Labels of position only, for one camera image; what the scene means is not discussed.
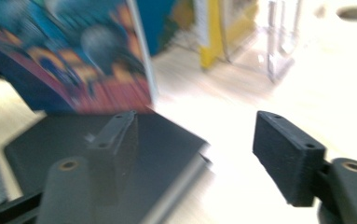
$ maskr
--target colorful book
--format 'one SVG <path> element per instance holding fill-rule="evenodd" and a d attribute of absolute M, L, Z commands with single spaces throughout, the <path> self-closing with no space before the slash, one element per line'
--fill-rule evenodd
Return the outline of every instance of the colorful book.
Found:
<path fill-rule="evenodd" d="M 157 97 L 134 0 L 0 0 L 0 73 L 49 113 L 147 112 Z"/>
<path fill-rule="evenodd" d="M 196 0 L 200 65 L 210 68 L 255 29 L 256 0 Z"/>

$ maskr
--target white surface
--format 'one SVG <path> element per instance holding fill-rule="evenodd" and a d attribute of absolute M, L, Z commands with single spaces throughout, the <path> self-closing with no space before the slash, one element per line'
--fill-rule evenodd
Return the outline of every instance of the white surface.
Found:
<path fill-rule="evenodd" d="M 225 63 L 203 73 L 198 55 L 184 49 L 171 49 L 154 59 L 160 94 L 155 110 L 212 145 L 211 171 L 168 223 L 317 223 L 316 206 L 286 204 L 253 155 L 252 142 L 255 113 L 267 110 L 286 117 L 327 146 L 328 160 L 357 160 L 357 23 L 331 17 L 308 21 L 320 26 L 319 39 L 303 49 L 276 84 L 264 75 Z M 0 81 L 0 167 L 12 197 L 20 192 L 1 148 L 42 116 L 31 112 Z"/>

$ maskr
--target book cover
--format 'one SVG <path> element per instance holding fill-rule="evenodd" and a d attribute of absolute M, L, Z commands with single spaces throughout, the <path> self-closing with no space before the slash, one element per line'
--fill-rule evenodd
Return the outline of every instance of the book cover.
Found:
<path fill-rule="evenodd" d="M 256 0 L 196 0 L 200 65 L 209 68 L 255 28 Z"/>
<path fill-rule="evenodd" d="M 168 48 L 180 31 L 195 24 L 194 0 L 137 1 L 151 56 Z"/>
<path fill-rule="evenodd" d="M 132 0 L 0 0 L 0 72 L 33 110 L 149 111 L 157 95 Z"/>

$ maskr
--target yellow object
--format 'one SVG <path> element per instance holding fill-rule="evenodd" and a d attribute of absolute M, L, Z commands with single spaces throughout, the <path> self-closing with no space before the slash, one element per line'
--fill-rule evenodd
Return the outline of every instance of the yellow object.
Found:
<path fill-rule="evenodd" d="M 231 22 L 226 22 L 223 9 L 225 3 L 233 4 L 234 1 L 226 0 L 197 0 L 196 13 L 199 29 L 199 54 L 200 65 L 208 69 L 215 59 L 223 54 L 224 39 L 226 47 L 233 47 L 240 38 L 249 36 L 255 28 L 254 18 L 258 10 L 257 0 L 246 1 L 247 4 L 240 11 L 239 16 Z"/>

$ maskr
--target black bracket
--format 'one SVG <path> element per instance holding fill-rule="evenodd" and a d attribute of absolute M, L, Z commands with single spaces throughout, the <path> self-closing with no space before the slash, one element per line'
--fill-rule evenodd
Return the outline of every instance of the black bracket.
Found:
<path fill-rule="evenodd" d="M 292 206 L 322 201 L 322 224 L 357 223 L 357 161 L 323 159 L 326 148 L 280 115 L 259 111 L 254 154 Z"/>
<path fill-rule="evenodd" d="M 138 153 L 135 111 L 113 116 L 83 155 L 55 162 L 45 189 L 0 205 L 0 223 L 100 223 L 116 203 Z"/>

